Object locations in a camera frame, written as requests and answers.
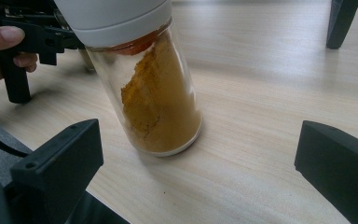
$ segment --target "wooden table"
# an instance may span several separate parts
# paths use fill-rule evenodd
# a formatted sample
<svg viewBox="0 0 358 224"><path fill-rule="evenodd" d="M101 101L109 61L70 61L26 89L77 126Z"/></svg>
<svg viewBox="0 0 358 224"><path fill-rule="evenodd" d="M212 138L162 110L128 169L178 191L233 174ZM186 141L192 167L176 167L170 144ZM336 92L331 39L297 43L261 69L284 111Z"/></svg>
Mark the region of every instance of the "wooden table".
<svg viewBox="0 0 358 224"><path fill-rule="evenodd" d="M302 121L358 137L358 12L325 48L330 1L174 1L173 18L203 110L199 139L158 159L127 140L96 74L76 51L29 75L0 125L33 149L100 121L104 166L88 191L131 223L347 223L295 170Z"/></svg>

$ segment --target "powder residue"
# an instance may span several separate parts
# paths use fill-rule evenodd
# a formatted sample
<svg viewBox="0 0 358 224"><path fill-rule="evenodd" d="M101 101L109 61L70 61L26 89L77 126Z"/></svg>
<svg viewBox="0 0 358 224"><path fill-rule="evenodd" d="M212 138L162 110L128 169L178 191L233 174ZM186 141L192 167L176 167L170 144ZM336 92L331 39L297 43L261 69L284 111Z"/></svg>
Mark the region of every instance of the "powder residue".
<svg viewBox="0 0 358 224"><path fill-rule="evenodd" d="M152 152L175 150L195 137L202 115L170 34L161 34L121 89L131 143Z"/></svg>

